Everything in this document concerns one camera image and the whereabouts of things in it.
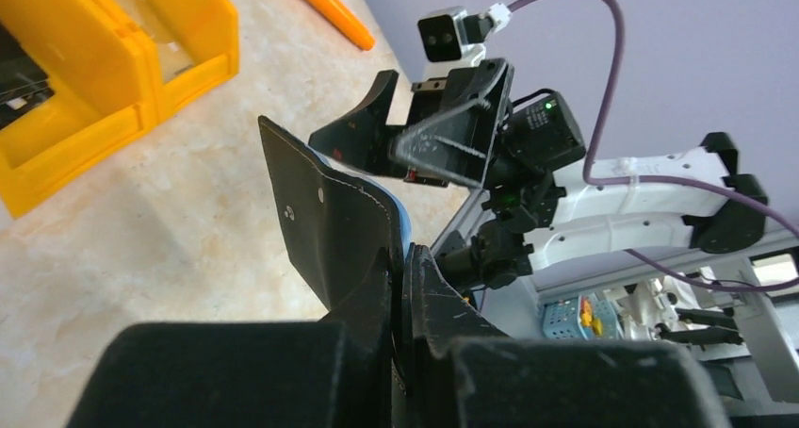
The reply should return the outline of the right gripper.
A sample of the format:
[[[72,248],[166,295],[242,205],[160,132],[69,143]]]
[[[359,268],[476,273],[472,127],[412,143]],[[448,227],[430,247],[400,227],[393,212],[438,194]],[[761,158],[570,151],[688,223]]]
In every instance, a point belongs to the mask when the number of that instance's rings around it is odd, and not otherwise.
[[[403,165],[479,189],[508,109],[513,77],[514,66],[507,60],[487,59],[416,83],[410,126],[401,132],[401,125],[387,122],[399,73],[380,71],[363,100],[312,133],[308,144],[361,173],[401,179],[406,176]]]

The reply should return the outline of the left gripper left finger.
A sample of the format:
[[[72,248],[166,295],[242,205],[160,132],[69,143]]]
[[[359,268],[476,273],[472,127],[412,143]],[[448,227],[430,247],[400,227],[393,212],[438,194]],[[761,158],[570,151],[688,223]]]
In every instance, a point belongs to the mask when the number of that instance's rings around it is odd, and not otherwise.
[[[391,260],[319,321],[148,322],[106,347],[72,427],[388,427]]]

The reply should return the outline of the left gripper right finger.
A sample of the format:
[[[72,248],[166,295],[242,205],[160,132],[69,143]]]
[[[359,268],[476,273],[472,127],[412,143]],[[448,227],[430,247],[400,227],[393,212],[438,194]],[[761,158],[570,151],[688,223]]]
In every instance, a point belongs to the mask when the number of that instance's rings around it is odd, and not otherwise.
[[[727,427],[705,370],[654,342],[509,337],[413,245],[402,288],[406,427]]]

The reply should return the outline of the black leather card holder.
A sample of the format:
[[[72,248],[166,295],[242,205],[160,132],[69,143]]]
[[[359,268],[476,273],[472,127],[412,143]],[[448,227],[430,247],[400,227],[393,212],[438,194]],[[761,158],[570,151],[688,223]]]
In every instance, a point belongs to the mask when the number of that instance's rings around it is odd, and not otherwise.
[[[257,119],[289,260],[327,309],[343,302],[379,255],[400,275],[412,227],[387,188],[334,168],[267,116]]]

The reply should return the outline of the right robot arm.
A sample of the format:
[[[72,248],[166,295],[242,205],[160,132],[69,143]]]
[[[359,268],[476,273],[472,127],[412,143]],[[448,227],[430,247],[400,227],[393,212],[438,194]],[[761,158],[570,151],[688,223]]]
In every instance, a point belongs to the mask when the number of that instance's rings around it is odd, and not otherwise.
[[[480,191],[478,213],[488,220],[447,234],[436,256],[458,290],[501,288],[587,255],[730,254],[763,237],[764,214],[742,198],[766,203],[767,195],[739,172],[727,134],[710,133],[681,154],[599,160],[588,184],[586,147],[563,97],[543,89],[516,107],[513,75],[493,58],[415,83],[407,124],[391,125],[398,74],[379,72],[361,103],[314,132],[310,146],[362,173]]]

